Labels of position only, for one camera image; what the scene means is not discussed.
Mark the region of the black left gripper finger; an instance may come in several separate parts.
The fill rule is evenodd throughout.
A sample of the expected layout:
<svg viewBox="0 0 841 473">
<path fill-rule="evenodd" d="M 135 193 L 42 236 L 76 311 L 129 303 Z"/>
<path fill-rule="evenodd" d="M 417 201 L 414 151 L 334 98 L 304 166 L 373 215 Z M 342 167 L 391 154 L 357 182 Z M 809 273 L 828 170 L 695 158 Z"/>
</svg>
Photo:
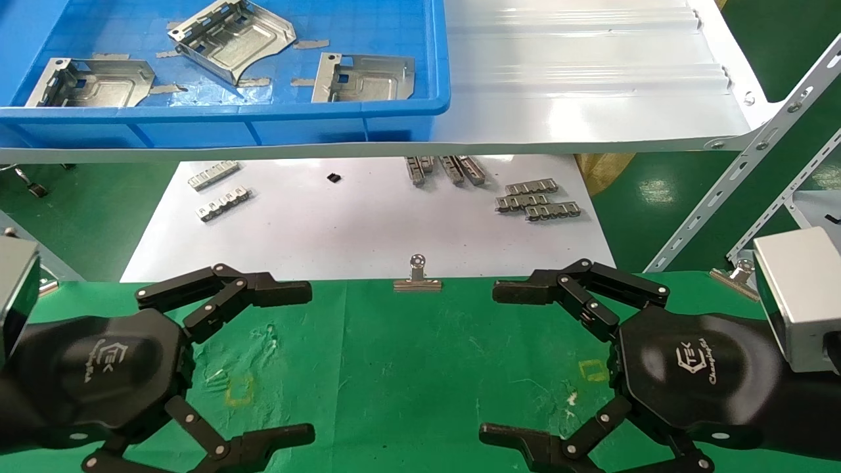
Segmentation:
<svg viewBox="0 0 841 473">
<path fill-rule="evenodd" d="M 139 309 L 162 313 L 201 302 L 183 319 L 186 337 L 195 344 L 206 342 L 249 306 L 299 305 L 312 298 L 307 281 L 279 282 L 268 272 L 241 273 L 225 264 L 184 273 L 136 292 Z"/>
</svg>

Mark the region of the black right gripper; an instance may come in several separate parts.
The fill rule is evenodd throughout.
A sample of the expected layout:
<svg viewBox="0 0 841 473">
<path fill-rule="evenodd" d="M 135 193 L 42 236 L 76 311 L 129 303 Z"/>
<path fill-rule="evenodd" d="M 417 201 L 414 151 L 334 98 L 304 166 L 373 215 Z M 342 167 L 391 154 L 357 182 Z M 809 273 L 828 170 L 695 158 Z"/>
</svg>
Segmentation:
<svg viewBox="0 0 841 473">
<path fill-rule="evenodd" d="M 642 311 L 619 326 L 597 294 Z M 769 324 L 644 309 L 664 307 L 669 295 L 665 286 L 589 259 L 561 270 L 536 269 L 525 281 L 496 281 L 497 303 L 559 304 L 601 342 L 616 340 L 618 388 L 625 396 L 607 402 L 570 438 L 482 423 L 480 441 L 516 449 L 532 472 L 603 472 L 589 453 L 629 416 L 643 433 L 666 442 L 675 458 L 625 472 L 715 471 L 692 440 L 758 448 L 765 440 L 763 412 L 786 371 Z"/>
</svg>

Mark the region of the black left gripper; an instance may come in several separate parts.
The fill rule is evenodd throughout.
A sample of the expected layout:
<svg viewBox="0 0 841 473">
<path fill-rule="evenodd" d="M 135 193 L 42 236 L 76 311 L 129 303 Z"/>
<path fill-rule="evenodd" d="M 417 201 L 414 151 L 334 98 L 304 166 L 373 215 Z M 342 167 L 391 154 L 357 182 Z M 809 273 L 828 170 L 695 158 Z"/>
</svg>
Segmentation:
<svg viewBox="0 0 841 473">
<path fill-rule="evenodd" d="M 277 450 L 315 441 L 310 423 L 224 440 L 183 398 L 194 368 L 185 332 L 156 309 L 31 324 L 14 350 L 14 448 L 109 439 L 82 461 L 84 472 L 165 472 L 124 452 L 172 418 L 206 452 L 191 472 L 262 472 Z"/>
</svg>

